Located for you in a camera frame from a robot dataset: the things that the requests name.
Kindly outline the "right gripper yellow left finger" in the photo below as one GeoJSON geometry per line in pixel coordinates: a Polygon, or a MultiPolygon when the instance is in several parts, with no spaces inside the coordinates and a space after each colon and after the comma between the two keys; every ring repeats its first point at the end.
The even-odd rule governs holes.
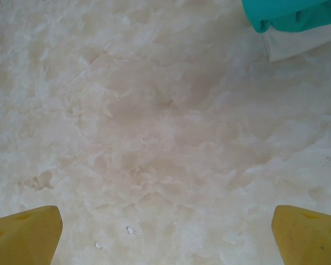
{"type": "Polygon", "coordinates": [[[50,264],[62,234],[57,206],[0,218],[0,264],[50,264]]]}

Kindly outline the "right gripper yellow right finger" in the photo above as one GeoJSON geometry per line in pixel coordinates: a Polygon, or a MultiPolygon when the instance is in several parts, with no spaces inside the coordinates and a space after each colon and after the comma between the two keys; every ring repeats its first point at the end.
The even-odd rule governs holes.
{"type": "Polygon", "coordinates": [[[284,264],[331,265],[331,215],[279,205],[273,235],[284,264]]]}

